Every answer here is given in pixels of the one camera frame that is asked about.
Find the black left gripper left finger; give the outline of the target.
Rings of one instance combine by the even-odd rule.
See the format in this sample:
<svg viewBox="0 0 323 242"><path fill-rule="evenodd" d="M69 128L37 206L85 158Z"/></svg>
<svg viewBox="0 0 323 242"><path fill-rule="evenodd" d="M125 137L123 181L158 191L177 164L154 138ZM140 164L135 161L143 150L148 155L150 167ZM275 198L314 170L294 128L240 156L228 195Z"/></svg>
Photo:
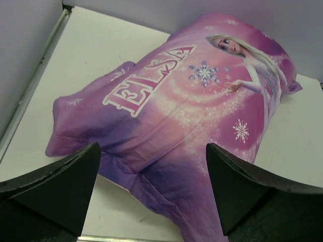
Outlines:
<svg viewBox="0 0 323 242"><path fill-rule="evenodd" d="M1 241L76 241L100 164L100 146L83 149L1 182Z"/></svg>

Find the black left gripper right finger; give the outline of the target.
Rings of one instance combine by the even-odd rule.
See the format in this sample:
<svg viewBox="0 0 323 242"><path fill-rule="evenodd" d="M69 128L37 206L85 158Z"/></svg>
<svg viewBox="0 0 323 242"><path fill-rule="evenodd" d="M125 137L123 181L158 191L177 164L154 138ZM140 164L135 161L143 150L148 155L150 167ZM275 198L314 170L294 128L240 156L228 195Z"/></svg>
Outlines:
<svg viewBox="0 0 323 242"><path fill-rule="evenodd" d="M206 162L229 241L322 241L322 188L278 176L209 143Z"/></svg>

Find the pink purple Elsa pillowcase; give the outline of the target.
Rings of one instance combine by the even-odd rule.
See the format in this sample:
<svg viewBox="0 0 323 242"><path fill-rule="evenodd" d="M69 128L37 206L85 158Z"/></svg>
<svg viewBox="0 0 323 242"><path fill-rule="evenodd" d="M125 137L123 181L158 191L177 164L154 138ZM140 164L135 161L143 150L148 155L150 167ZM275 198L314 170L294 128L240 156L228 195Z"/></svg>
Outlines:
<svg viewBox="0 0 323 242"><path fill-rule="evenodd" d="M125 62L53 103L45 154L97 142L98 173L180 229L184 241L227 241L206 164L216 143L253 163L285 95L301 90L273 39L208 13L139 62Z"/></svg>

